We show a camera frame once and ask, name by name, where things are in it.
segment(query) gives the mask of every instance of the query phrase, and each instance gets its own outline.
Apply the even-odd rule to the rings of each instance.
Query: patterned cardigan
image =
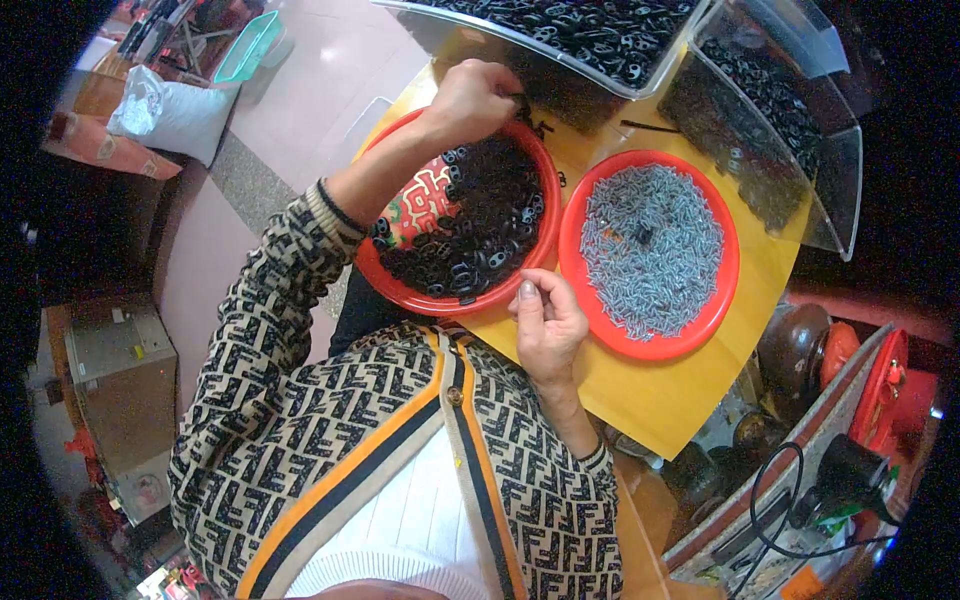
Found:
[[[462,329],[412,324],[303,364],[309,310],[363,237],[313,185],[271,218],[220,304],[168,472],[174,523],[206,577],[227,596],[282,597],[446,427],[488,588],[618,597],[611,454],[573,458],[520,367]]]

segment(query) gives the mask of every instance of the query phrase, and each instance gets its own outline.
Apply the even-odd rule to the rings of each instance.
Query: white shirt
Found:
[[[401,582],[452,600],[491,597],[445,428],[314,554],[286,597],[358,579]]]

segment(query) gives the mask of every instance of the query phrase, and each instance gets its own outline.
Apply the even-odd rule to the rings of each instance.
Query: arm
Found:
[[[428,160],[500,129],[516,103],[497,93],[520,91],[520,82],[502,64],[465,60],[447,72],[420,118],[328,179],[327,191],[347,216],[369,225]]]
[[[587,419],[573,379],[573,359],[587,337],[587,316],[570,284],[552,271],[527,269],[508,309],[516,319],[516,353],[557,437],[616,504],[610,452]]]
[[[372,223],[398,189],[428,160],[485,137],[516,110],[497,92],[519,92],[503,65],[466,60],[450,69],[433,104],[326,182],[311,185],[271,218],[219,309],[187,424],[235,410],[251,381],[276,388],[310,351],[310,309],[352,262]]]

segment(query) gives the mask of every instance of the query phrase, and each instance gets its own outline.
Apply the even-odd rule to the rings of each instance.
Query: tiled floor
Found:
[[[280,0],[266,8],[273,9],[294,48],[244,84],[209,174],[199,164],[184,173],[160,251],[155,297],[180,355],[181,412],[196,391],[217,305],[267,217],[311,181],[348,164],[429,60],[385,10],[366,0]],[[326,358],[345,281],[313,311],[308,361]]]
[[[230,129],[301,192],[324,174],[371,100],[393,100],[428,57],[366,0],[282,0],[272,8],[294,49],[265,91],[254,85],[241,91]],[[264,71],[258,75],[270,75]]]

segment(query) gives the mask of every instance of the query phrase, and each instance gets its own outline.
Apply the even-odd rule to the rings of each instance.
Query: orange stripe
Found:
[[[496,499],[500,497],[500,490],[496,487],[496,480],[493,478],[493,468],[490,464],[490,457],[487,456],[484,448],[487,447],[480,433],[480,425],[473,413],[473,366],[467,360],[467,349],[463,344],[457,343],[460,349],[460,355],[464,357],[464,417],[467,421],[469,435],[473,438],[473,446],[476,448],[477,459],[480,462],[480,470],[483,472],[484,483],[487,485],[487,493],[490,495],[493,507],[493,517],[496,520],[496,531],[500,535],[500,545],[503,546],[503,553],[507,560],[507,570],[510,571],[510,580],[514,582],[514,594],[517,600],[527,598],[527,588],[523,585],[523,576],[520,574],[520,560],[516,556],[516,547],[514,539],[510,536],[510,526],[507,524],[507,516],[499,510],[500,505]]]
[[[323,500],[324,496],[326,496],[330,490],[333,490],[337,484],[342,482],[344,478],[362,463],[364,459],[370,456],[378,446],[392,436],[403,423],[413,417],[421,408],[426,406],[430,400],[440,393],[440,381],[444,373],[444,357],[440,352],[437,334],[430,331],[426,339],[434,355],[437,357],[437,365],[434,368],[433,379],[430,381],[430,385],[413,400],[401,406],[387,422],[383,423],[377,429],[374,429],[373,433],[371,433],[366,440],[361,442],[360,445],[355,447],[350,454],[347,455],[347,458],[334,467],[330,473],[317,482],[316,486],[301,496],[300,499],[297,500],[297,503],[290,507],[290,510],[276,520],[270,532],[267,533],[267,537],[260,542],[260,547],[257,549],[256,554],[253,555],[250,566],[248,566],[246,572],[244,572],[243,578],[240,580],[240,585],[237,586],[237,598],[247,598],[250,595],[253,584],[260,575],[263,565],[266,564],[274,552],[276,552],[280,543],[286,538],[287,534],[290,533],[290,530],[297,525],[300,519],[310,512],[310,509],[316,506],[318,502]]]

